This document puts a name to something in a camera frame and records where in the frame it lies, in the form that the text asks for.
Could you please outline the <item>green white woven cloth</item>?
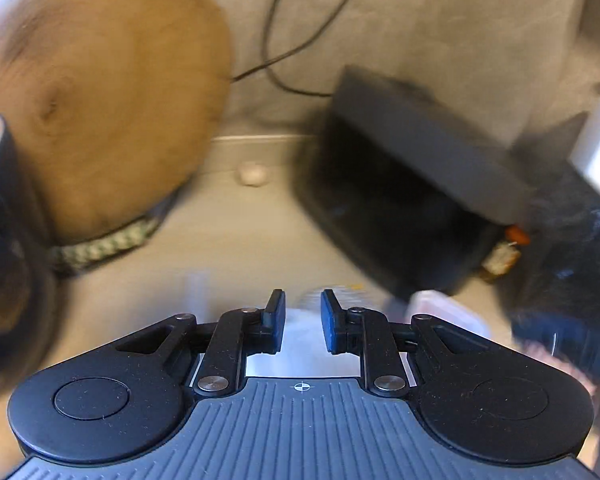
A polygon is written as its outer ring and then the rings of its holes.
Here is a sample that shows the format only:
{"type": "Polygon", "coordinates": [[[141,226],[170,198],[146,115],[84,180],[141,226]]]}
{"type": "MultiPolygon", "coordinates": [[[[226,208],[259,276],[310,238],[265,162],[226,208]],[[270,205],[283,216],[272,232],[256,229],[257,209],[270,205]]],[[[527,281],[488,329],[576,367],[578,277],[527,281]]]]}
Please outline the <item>green white woven cloth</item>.
{"type": "Polygon", "coordinates": [[[162,222],[161,217],[147,216],[94,240],[53,247],[50,250],[53,269],[59,274],[74,275],[132,252],[145,245],[162,222]]]}

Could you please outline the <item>round wooden cutting board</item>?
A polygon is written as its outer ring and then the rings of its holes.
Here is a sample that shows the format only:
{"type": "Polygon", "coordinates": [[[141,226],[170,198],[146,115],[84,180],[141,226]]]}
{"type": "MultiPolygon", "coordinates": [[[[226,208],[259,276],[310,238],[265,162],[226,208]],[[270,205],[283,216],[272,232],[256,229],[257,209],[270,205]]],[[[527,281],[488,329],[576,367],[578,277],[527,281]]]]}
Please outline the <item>round wooden cutting board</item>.
{"type": "Polygon", "coordinates": [[[232,55],[214,0],[0,0],[0,114],[56,243],[121,228],[199,169],[232,55]]]}

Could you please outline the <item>red foil tray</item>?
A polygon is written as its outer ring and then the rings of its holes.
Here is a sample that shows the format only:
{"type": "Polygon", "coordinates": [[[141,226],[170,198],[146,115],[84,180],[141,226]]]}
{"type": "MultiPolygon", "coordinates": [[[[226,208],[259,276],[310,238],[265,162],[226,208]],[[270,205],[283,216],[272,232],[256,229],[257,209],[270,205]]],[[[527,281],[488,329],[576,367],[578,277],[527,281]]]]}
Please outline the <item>red foil tray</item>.
{"type": "Polygon", "coordinates": [[[420,314],[441,318],[443,321],[468,330],[477,336],[491,338],[490,327],[480,315],[452,297],[446,296],[443,292],[436,290],[415,292],[408,303],[405,321],[409,323],[414,315],[420,314]]]}

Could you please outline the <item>glass sauce jar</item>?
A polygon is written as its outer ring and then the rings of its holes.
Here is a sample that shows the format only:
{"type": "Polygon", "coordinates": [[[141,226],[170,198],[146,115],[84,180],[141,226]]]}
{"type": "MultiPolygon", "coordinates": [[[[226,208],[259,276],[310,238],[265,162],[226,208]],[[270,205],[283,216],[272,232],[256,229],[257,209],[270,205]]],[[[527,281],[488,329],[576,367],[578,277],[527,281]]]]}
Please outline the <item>glass sauce jar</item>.
{"type": "Polygon", "coordinates": [[[492,283],[513,269],[521,257],[521,248],[530,244],[530,237],[519,226],[509,226],[480,266],[480,278],[492,283]]]}

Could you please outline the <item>black rectangular appliance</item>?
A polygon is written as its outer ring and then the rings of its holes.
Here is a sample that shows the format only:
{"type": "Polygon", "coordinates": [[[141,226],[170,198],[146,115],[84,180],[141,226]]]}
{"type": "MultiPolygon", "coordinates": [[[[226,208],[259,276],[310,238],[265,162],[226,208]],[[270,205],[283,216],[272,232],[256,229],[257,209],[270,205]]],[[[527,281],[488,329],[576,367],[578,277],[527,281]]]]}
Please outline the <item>black rectangular appliance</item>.
{"type": "Polygon", "coordinates": [[[455,294],[531,191],[512,154],[407,81],[346,67],[294,192],[364,273],[402,300],[455,294]]]}

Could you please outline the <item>garlic bulb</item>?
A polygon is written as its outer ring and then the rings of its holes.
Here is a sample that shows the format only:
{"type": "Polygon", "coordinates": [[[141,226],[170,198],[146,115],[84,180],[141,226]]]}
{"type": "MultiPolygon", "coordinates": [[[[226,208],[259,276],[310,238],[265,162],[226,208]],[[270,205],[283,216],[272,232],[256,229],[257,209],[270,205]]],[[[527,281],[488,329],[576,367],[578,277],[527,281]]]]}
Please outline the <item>garlic bulb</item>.
{"type": "Polygon", "coordinates": [[[260,188],[268,184],[270,170],[262,162],[241,162],[236,168],[236,179],[240,185],[260,188]]]}

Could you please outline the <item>black glossy bag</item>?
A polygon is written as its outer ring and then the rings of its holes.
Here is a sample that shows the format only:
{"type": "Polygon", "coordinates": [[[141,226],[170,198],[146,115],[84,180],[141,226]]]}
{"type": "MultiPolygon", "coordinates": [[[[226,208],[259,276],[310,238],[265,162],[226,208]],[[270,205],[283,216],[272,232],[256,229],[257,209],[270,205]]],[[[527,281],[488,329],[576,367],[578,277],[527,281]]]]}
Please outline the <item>black glossy bag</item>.
{"type": "Polygon", "coordinates": [[[520,222],[530,243],[496,290],[516,341],[537,344],[597,384],[600,195],[568,162],[587,117],[579,113],[514,145],[531,188],[520,222]]]}

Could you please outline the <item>white plastic bowl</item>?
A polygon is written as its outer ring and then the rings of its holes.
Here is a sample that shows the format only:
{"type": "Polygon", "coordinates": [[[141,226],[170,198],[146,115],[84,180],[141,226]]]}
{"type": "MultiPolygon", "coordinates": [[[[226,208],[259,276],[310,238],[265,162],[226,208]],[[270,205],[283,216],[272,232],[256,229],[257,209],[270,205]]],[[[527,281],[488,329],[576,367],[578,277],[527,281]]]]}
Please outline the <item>white plastic bowl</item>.
{"type": "Polygon", "coordinates": [[[334,356],[325,344],[321,294],[331,289],[343,309],[380,309],[377,298],[362,285],[325,285],[302,295],[286,310],[282,348],[276,354],[255,354],[247,359],[246,375],[252,377],[315,378],[353,377],[360,374],[357,356],[334,356]]]}

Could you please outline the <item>navy and gold rice cooker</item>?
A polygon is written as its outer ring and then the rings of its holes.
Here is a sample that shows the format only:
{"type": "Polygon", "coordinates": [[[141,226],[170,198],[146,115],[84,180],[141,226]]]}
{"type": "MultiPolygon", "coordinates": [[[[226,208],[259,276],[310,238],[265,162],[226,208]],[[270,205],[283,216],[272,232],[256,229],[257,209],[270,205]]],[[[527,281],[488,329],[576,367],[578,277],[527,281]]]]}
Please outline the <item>navy and gold rice cooker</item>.
{"type": "Polygon", "coordinates": [[[50,248],[38,198],[0,115],[0,394],[38,367],[53,337],[50,248]]]}

